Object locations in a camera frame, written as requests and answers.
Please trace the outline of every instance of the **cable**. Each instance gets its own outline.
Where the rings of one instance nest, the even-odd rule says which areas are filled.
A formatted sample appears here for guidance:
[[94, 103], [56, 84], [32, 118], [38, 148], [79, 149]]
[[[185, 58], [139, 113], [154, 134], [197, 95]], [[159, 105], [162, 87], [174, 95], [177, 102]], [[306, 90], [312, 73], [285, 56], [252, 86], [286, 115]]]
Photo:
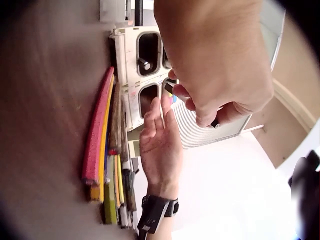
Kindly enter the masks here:
[[145, 230], [139, 230], [138, 240], [147, 240], [147, 234]]

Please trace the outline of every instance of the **watch band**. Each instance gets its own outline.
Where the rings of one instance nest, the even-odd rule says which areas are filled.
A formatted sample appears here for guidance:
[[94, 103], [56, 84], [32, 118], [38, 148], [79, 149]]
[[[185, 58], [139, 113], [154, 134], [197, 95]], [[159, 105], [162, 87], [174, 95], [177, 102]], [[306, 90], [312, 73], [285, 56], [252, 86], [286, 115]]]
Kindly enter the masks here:
[[[142, 198], [142, 208], [146, 204], [147, 201], [154, 202], [157, 198], [165, 199], [162, 197], [154, 196], [154, 195], [146, 195]], [[179, 210], [179, 202], [178, 199], [175, 200], [169, 200], [168, 208], [164, 214], [164, 217], [173, 217], [177, 211]]]

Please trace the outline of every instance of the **white floor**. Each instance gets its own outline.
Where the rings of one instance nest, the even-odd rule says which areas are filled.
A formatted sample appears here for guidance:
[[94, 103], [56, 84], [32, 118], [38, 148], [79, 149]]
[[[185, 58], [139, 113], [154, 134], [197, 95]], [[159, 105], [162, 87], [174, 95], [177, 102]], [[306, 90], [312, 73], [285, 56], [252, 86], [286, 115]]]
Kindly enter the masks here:
[[[140, 218], [143, 171], [134, 187]], [[186, 150], [179, 202], [173, 240], [295, 239], [287, 179], [250, 132]]]

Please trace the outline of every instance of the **brown wooden surface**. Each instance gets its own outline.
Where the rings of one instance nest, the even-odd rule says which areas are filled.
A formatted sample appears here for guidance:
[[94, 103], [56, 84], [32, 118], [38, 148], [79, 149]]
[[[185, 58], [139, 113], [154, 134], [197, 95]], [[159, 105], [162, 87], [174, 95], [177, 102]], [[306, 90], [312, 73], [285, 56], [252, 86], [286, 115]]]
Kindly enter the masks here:
[[100, 224], [80, 169], [108, 66], [99, 0], [38, 0], [0, 39], [0, 201], [29, 239], [131, 239]]

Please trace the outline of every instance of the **left hand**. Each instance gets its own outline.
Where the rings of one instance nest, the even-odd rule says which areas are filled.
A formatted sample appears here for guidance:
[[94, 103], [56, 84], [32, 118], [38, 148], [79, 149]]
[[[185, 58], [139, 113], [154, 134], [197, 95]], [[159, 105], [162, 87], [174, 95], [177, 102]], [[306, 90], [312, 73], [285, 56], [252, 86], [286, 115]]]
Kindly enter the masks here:
[[151, 110], [144, 116], [144, 129], [140, 134], [140, 155], [148, 180], [148, 194], [167, 199], [178, 197], [179, 177], [182, 169], [182, 144], [169, 97], [154, 98]]

